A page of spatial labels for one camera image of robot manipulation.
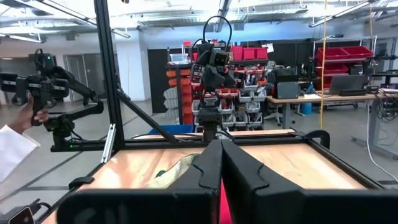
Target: office chair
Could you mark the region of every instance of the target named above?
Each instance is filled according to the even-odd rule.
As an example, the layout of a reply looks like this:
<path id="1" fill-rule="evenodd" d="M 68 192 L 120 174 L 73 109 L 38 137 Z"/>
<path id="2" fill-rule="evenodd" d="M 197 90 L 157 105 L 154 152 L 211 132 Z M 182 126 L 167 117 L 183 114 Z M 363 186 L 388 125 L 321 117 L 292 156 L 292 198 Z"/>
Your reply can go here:
<path id="1" fill-rule="evenodd" d="M 276 68 L 276 69 L 273 69 L 268 74 L 267 82 L 275 85 L 276 80 L 277 80 L 276 76 L 278 76 L 278 75 L 295 75 L 295 73 L 294 73 L 293 69 L 291 69 L 291 68 Z M 281 126 L 282 123 L 280 122 L 280 119 L 283 117 L 283 114 L 280 113 L 279 111 L 282 109 L 282 105 L 272 105 L 271 106 L 271 105 L 267 104 L 267 107 L 270 108 L 274 112 L 265 116 L 263 120 L 275 119 L 277 122 L 277 125 Z"/>

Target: ceiling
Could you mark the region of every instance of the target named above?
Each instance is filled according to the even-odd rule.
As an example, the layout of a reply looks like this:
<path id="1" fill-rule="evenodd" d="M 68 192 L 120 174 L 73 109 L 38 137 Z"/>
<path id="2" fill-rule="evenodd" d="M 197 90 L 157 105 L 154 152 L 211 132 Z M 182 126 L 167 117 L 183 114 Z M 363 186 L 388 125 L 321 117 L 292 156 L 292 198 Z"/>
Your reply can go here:
<path id="1" fill-rule="evenodd" d="M 62 11 L 49 7 L 64 7 L 95 18 L 94 0 L 0 0 L 0 33 L 19 35 L 50 35 L 61 33 L 93 32 L 95 26 Z M 334 15 L 360 1 L 328 0 L 327 15 Z M 214 15 L 225 16 L 231 23 L 275 22 L 320 19 L 324 2 L 320 0 L 108 0 L 111 27 L 145 29 L 147 27 L 196 26 Z M 398 0 L 382 0 L 372 4 L 375 22 L 398 21 Z M 355 10 L 339 19 L 353 22 L 369 20 L 369 6 Z M 221 21 L 214 19 L 215 31 L 222 29 Z"/>

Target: white sleeve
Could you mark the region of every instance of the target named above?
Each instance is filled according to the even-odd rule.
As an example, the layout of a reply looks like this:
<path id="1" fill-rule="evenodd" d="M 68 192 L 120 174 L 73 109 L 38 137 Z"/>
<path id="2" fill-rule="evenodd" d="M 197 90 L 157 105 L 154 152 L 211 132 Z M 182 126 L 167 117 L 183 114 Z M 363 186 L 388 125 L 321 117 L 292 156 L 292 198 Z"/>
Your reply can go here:
<path id="1" fill-rule="evenodd" d="M 0 182 L 40 145 L 5 125 L 0 129 Z"/>

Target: human hand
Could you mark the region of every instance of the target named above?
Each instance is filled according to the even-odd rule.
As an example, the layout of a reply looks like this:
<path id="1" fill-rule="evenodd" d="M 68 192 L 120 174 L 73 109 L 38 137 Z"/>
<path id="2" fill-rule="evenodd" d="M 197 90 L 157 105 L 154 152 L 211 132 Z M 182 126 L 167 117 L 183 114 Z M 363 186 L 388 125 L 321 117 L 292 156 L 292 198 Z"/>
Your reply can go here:
<path id="1" fill-rule="evenodd" d="M 29 93 L 28 102 L 19 111 L 18 117 L 9 125 L 9 127 L 13 129 L 15 132 L 22 134 L 26 129 L 32 127 L 33 103 L 34 103 L 34 98 Z M 48 121 L 49 120 L 48 109 L 44 108 L 39 112 L 37 112 L 37 115 L 35 116 L 34 119 L 36 121 L 39 121 L 40 123 Z"/>

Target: person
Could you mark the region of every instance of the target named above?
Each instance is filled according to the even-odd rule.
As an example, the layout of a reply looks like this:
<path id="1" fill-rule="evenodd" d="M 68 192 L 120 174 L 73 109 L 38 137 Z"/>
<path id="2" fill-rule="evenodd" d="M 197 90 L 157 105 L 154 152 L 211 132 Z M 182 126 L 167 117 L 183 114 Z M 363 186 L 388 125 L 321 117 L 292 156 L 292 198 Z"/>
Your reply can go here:
<path id="1" fill-rule="evenodd" d="M 17 118 L 10 124 L 0 129 L 0 182 L 40 145 L 26 136 L 24 131 L 32 127 L 34 98 L 28 95 L 28 102 L 19 111 Z M 47 109 L 40 110 L 34 117 L 40 123 L 49 119 Z"/>

